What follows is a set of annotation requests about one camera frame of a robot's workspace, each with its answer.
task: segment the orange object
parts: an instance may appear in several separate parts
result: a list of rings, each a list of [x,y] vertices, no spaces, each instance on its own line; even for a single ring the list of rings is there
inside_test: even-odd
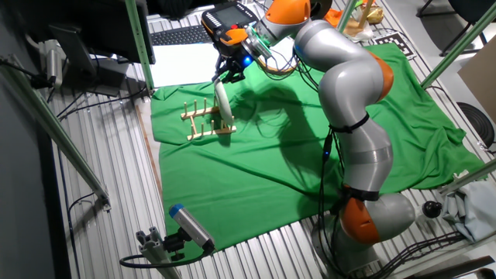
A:
[[[221,38],[221,42],[223,42],[225,45],[232,46],[237,43],[241,43],[241,41],[245,40],[248,38],[248,34],[246,34],[246,31],[244,29],[231,29],[226,32],[227,36],[230,36],[231,39],[229,41],[225,41],[223,38]]]
[[[310,18],[310,0],[274,0],[265,17],[276,24],[299,24]]]
[[[336,11],[335,9],[330,9],[325,15],[324,19],[329,22],[334,28],[338,26],[339,20],[343,11]]]
[[[362,201],[351,198],[341,211],[341,226],[345,233],[362,244],[375,244],[381,241],[369,212]]]
[[[382,75],[384,78],[384,85],[382,86],[382,94],[379,97],[379,100],[377,100],[379,102],[384,97],[386,97],[386,95],[388,95],[389,91],[391,90],[391,87],[393,87],[394,74],[393,74],[393,70],[391,69],[391,67],[389,67],[389,65],[386,62],[384,62],[384,60],[377,57],[377,55],[375,55],[371,52],[369,52],[369,53],[379,63],[379,66],[381,66]]]

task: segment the green metal pole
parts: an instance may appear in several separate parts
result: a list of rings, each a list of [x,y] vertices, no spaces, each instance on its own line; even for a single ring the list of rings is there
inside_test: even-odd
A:
[[[488,11],[480,18],[474,27],[462,38],[460,42],[444,57],[434,70],[420,84],[422,88],[429,87],[449,65],[472,43],[479,34],[496,18],[496,2],[488,9]]]
[[[344,8],[343,14],[341,15],[341,19],[339,20],[337,26],[340,33],[342,33],[346,28],[346,24],[348,24],[348,20],[350,20],[351,13],[355,9],[356,4],[357,0],[348,0],[346,3],[346,7]]]
[[[105,210],[110,209],[109,195],[102,188],[100,181],[97,179],[93,170],[86,160],[79,153],[77,147],[72,142],[71,138],[65,133],[60,121],[52,113],[45,99],[31,88],[31,84],[26,76],[18,70],[6,66],[0,66],[2,73],[10,85],[15,89],[19,97],[28,106],[29,111],[34,115],[36,121],[45,129],[52,140],[65,154],[66,158],[71,162],[76,171],[86,181],[88,186],[95,192],[98,198],[102,201]]]
[[[150,69],[150,62],[148,61],[148,53],[146,52],[146,45],[144,34],[141,29],[140,17],[138,16],[138,9],[136,8],[135,0],[126,0],[127,13],[129,15],[129,21],[131,22],[131,28],[133,29],[134,41],[136,42],[136,48],[138,49],[139,62],[141,62],[141,68],[145,74],[146,87],[148,90],[153,90],[153,77],[152,71]]]

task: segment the black cable tie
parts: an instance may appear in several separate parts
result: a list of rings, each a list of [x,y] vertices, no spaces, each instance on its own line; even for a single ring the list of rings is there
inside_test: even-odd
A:
[[[367,122],[367,120],[369,118],[370,118],[370,115],[368,113],[366,113],[365,117],[363,117],[362,120],[360,120],[359,122],[357,122],[356,124],[354,124],[352,126],[344,126],[343,128],[336,128],[336,127],[329,124],[329,128],[331,128],[332,131],[334,131],[336,133],[352,133],[355,129],[358,129],[363,124],[365,124],[365,122]]]

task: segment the green fabric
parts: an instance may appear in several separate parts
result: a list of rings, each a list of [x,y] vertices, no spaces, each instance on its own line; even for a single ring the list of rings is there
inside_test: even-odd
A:
[[[465,132],[420,88],[402,52],[393,44],[367,49],[394,71],[389,95],[367,107],[388,132],[394,152],[381,193],[435,187],[452,180],[455,172],[481,166],[463,147]],[[219,250],[317,213],[322,144],[329,124],[317,93],[298,73],[272,81],[251,65],[245,75],[244,81],[226,84],[237,127],[230,136],[186,139],[191,123],[181,120],[184,102],[192,110],[196,99],[202,108],[206,97],[211,106],[211,84],[161,88],[151,104],[153,134],[161,142],[165,212],[182,203],[212,234]],[[312,71],[317,81],[322,75]],[[204,122],[209,131],[211,118],[196,118],[196,126]],[[334,150],[325,177],[327,208],[341,181],[337,166]],[[166,224],[167,233],[177,231],[167,213]],[[195,244],[186,245],[187,258],[200,254]]]

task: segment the white plate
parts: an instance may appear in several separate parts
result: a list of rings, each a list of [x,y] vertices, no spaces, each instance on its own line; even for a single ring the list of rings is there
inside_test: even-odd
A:
[[[224,122],[227,125],[232,125],[233,114],[231,112],[231,105],[229,105],[229,99],[227,98],[226,90],[224,89],[224,84],[220,81],[219,78],[217,78],[214,81],[214,92],[222,119],[224,119]]]

